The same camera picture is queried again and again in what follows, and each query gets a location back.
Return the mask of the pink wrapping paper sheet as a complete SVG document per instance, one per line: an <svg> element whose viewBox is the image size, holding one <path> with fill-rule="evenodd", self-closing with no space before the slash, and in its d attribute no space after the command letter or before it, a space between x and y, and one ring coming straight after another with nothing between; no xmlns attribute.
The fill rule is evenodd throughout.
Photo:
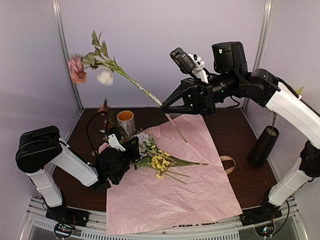
<svg viewBox="0 0 320 240"><path fill-rule="evenodd" d="M106 193L106 232L127 235L177 225L216 222L242 214L214 141L200 115L181 115L145 132L163 151L192 166L157 178L140 167L127 171Z"/></svg>

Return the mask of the tan satin ribbon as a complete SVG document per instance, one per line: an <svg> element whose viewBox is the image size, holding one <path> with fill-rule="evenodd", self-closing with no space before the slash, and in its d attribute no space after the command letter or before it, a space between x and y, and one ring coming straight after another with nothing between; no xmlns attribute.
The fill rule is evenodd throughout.
<svg viewBox="0 0 320 240"><path fill-rule="evenodd" d="M234 160L233 157L231 157L229 155L221 155L220 160L222 162L228 163L228 168L224 169L227 175L231 174L235 170L236 161Z"/></svg>

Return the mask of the brown pink flower bunch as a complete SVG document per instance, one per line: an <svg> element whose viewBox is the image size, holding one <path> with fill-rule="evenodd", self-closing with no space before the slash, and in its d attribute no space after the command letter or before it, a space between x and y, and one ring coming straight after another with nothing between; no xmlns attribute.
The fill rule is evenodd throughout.
<svg viewBox="0 0 320 240"><path fill-rule="evenodd" d="M104 40L101 41L101 36L101 33L97 34L93 31L91 34L91 44L94 47L94 51L88 52L85 55L76 54L68 60L67 66L72 82L74 84L84 84L87 81L86 69L102 69L97 75L97 81L100 84L111 86L114 81L114 74L119 74L161 107L163 103L154 94L130 77L123 70L122 66L118 65L116 60L109 56L107 43Z"/></svg>

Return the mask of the green fern white flower bunch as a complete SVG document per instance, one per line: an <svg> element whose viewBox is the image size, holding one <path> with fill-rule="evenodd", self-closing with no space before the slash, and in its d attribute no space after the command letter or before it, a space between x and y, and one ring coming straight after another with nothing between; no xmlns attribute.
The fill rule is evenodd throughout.
<svg viewBox="0 0 320 240"><path fill-rule="evenodd" d="M303 122L303 108L297 97L283 84L279 85L280 91L275 91L267 102L266 107L283 117L295 128L301 130Z"/></svg>

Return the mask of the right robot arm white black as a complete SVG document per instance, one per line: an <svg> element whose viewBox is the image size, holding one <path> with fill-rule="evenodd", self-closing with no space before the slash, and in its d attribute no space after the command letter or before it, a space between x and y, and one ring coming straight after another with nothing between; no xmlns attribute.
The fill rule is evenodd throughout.
<svg viewBox="0 0 320 240"><path fill-rule="evenodd" d="M268 220L285 200L306 182L320 175L320 115L302 96L279 77L258 68L248 71L243 44L229 41L212 45L214 73L205 68L200 56L181 48L170 52L171 59L187 75L163 102L166 114L210 116L216 104L228 97L248 98L268 109L307 137L298 160L285 177L267 193L256 210L259 220Z"/></svg>

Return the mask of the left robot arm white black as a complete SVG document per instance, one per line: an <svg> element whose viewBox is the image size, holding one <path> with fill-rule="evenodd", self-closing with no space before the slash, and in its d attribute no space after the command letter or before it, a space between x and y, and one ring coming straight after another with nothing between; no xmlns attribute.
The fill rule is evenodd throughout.
<svg viewBox="0 0 320 240"><path fill-rule="evenodd" d="M61 138L59 129L47 126L23 133L15 155L17 167L34 183L52 213L61 222L72 218L62 191L57 187L47 164L53 164L76 178L83 186L104 191L119 185L131 162L139 160L138 137L120 143L115 134L107 137L109 147L96 154L95 164L86 162Z"/></svg>

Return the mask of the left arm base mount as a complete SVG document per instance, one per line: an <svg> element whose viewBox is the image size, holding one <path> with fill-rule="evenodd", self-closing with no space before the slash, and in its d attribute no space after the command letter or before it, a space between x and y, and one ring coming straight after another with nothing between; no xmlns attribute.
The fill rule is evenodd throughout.
<svg viewBox="0 0 320 240"><path fill-rule="evenodd" d="M76 226L86 227L89 220L89 212L80 209L69 208L65 204L57 207L49 207L44 201L45 217L56 221L53 233L58 239L69 238L76 230Z"/></svg>

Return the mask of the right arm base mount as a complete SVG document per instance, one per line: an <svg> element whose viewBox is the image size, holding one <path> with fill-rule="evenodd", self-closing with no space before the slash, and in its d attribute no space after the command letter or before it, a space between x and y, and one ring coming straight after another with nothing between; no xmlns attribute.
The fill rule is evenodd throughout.
<svg viewBox="0 0 320 240"><path fill-rule="evenodd" d="M253 225L261 238L269 238L276 231L275 219L282 216L280 210L262 210L260 207L246 209L240 215L243 227Z"/></svg>

